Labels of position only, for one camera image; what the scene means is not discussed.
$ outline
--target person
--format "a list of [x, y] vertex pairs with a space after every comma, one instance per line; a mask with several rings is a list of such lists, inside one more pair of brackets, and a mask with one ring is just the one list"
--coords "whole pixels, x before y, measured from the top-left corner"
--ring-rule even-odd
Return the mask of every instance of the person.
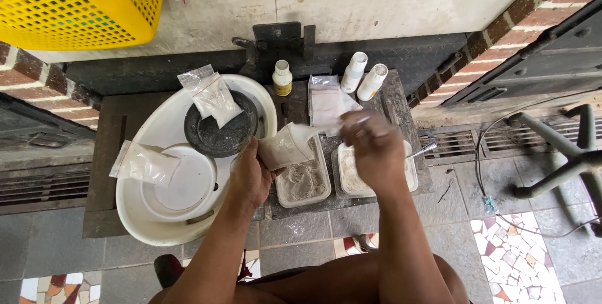
[[199, 250], [175, 284], [149, 304], [470, 303], [460, 277], [430, 250], [405, 180], [401, 133], [365, 111], [348, 112], [342, 122], [340, 135], [355, 147], [357, 173], [379, 204], [377, 252], [338, 258], [283, 279], [237, 284], [251, 216], [283, 171], [267, 171], [257, 140], [250, 138]]

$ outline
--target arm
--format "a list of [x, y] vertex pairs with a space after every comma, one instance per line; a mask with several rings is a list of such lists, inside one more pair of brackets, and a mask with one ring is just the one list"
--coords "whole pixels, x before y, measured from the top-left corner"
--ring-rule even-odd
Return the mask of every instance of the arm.
[[267, 171], [257, 158], [257, 147], [257, 139], [250, 137], [230, 172], [230, 187], [222, 208], [162, 304], [232, 302], [251, 217], [267, 199], [272, 180], [283, 171]]
[[380, 302], [453, 303], [410, 196], [401, 133], [365, 111], [342, 118], [341, 135], [355, 147], [357, 173], [374, 190], [380, 207]]

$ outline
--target metal spoon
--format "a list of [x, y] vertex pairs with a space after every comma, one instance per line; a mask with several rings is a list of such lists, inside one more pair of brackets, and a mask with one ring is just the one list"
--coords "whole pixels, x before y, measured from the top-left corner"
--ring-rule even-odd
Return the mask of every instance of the metal spoon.
[[417, 155], [431, 151], [432, 149], [434, 149], [436, 147], [437, 147], [437, 143], [435, 143], [435, 142], [428, 143], [424, 147], [420, 148], [418, 151], [415, 151], [412, 154], [406, 156], [406, 159], [416, 157]]

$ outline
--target hand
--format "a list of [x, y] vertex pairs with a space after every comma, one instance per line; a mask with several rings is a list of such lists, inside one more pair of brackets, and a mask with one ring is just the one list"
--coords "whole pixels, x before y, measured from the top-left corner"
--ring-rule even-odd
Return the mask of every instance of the hand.
[[351, 111], [341, 116], [341, 137], [355, 148], [360, 178], [376, 195], [408, 189], [403, 135], [380, 115]]
[[257, 139], [250, 136], [248, 145], [240, 152], [230, 170], [230, 189], [226, 197], [227, 202], [249, 207], [252, 211], [266, 201], [272, 180], [286, 169], [267, 171], [257, 156], [258, 146]]

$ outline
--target gray floor tile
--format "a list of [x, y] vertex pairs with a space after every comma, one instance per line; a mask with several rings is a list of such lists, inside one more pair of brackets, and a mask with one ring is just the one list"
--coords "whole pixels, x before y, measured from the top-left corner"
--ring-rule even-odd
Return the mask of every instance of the gray floor tile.
[[493, 296], [470, 222], [427, 227], [425, 233], [431, 251], [445, 259], [456, 270], [466, 286], [470, 300], [475, 304], [492, 304]]
[[283, 269], [321, 265], [335, 259], [332, 241], [260, 250], [261, 276]]
[[562, 287], [567, 304], [599, 304], [602, 278]]
[[429, 171], [434, 192], [412, 196], [422, 225], [427, 227], [467, 220], [466, 206], [453, 165], [431, 167]]
[[[245, 248], [247, 250], [257, 250], [259, 248], [259, 223], [252, 221], [247, 231], [247, 238], [245, 241]], [[200, 243], [203, 242], [204, 237], [193, 240], [192, 242], [184, 244], [184, 259], [192, 258], [197, 250], [199, 250]]]
[[[457, 181], [471, 219], [481, 219], [485, 213], [483, 194], [478, 187], [475, 162], [454, 164]], [[516, 214], [531, 211], [529, 200], [517, 199], [512, 194], [516, 186], [523, 186], [512, 157], [481, 161], [483, 187], [487, 195], [495, 199], [500, 214]]]
[[[514, 157], [518, 174], [524, 186], [531, 186], [567, 162], [561, 153], [532, 154]], [[567, 205], [589, 202], [589, 195], [581, 177], [568, 182], [529, 200], [533, 210], [560, 208]]]
[[378, 232], [378, 203], [351, 206], [330, 211], [334, 238]]
[[21, 293], [21, 281], [0, 282], [0, 303], [17, 304]]
[[151, 264], [162, 254], [182, 258], [182, 246], [157, 247], [145, 244], [132, 236], [108, 237], [105, 260], [101, 268]]
[[0, 216], [0, 280], [23, 278], [31, 214]]
[[102, 304], [147, 304], [161, 291], [152, 265], [102, 272]]
[[[589, 203], [535, 212], [539, 229], [549, 235], [564, 234], [593, 218], [594, 211]], [[544, 241], [561, 285], [602, 275], [602, 239], [594, 236], [589, 225], [567, 237], [544, 237]]]
[[25, 277], [90, 271], [100, 267], [105, 239], [82, 239], [84, 208], [38, 212], [33, 216]]
[[260, 247], [331, 238], [328, 212], [260, 222]]

